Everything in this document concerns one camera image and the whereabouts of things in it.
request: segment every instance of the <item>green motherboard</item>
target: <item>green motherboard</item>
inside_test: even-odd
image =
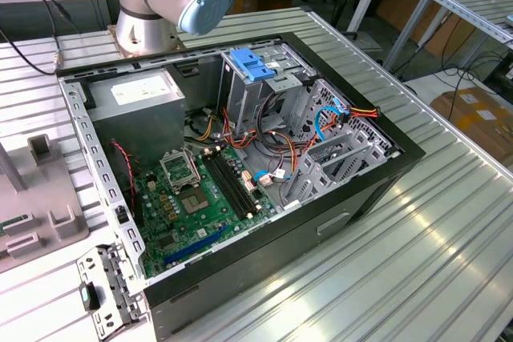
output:
[[[138,227],[146,245],[142,259],[147,278],[159,275],[276,213],[263,189],[255,187],[254,191],[247,191],[244,176],[249,173],[231,147],[223,149],[216,161],[234,173],[240,184],[235,186],[235,190],[241,192],[240,188],[245,188],[245,196],[226,190],[228,185],[220,180],[220,172],[212,169],[208,163],[211,160],[202,155],[192,160],[200,183],[183,186],[178,194],[173,193],[168,177],[172,181],[189,175],[191,171],[185,163],[174,162],[172,167],[166,167],[168,175],[159,166],[135,177],[142,205],[143,223],[139,219]],[[228,199],[221,190],[229,195]],[[250,199],[249,203],[257,207],[255,215],[241,217],[239,202],[234,202],[235,196],[246,201]]]

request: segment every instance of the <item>ram slot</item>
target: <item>ram slot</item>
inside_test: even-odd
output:
[[[255,203],[249,198],[248,192],[240,185],[239,180],[221,156],[214,155],[210,159],[204,159],[204,165],[237,218],[244,220],[248,214],[255,215],[257,213]]]

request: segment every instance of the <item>yellow wire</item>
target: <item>yellow wire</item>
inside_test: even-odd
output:
[[[203,142],[206,138],[209,137],[210,135],[210,131],[212,130],[212,120],[213,120],[213,117],[211,116],[210,119],[208,120],[208,126],[207,126],[207,130],[205,131],[205,133],[203,135],[201,135],[197,140],[199,140],[200,142]]]

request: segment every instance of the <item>cardboard box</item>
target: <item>cardboard box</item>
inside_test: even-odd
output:
[[[454,92],[438,96],[431,106],[448,118]],[[513,164],[513,114],[478,87],[458,91],[450,122],[504,166]]]

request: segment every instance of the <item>red cable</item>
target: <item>red cable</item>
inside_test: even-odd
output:
[[[121,145],[119,143],[117,143],[116,141],[113,140],[113,141],[111,141],[111,145],[116,147],[121,152],[121,154],[125,158],[125,163],[127,164],[127,167],[128,167],[128,174],[130,175],[130,189],[131,189],[131,212],[133,213],[133,212],[135,212],[135,186],[134,186],[134,174],[131,170],[130,159],[128,158],[127,152],[124,150],[124,148],[121,147]]]

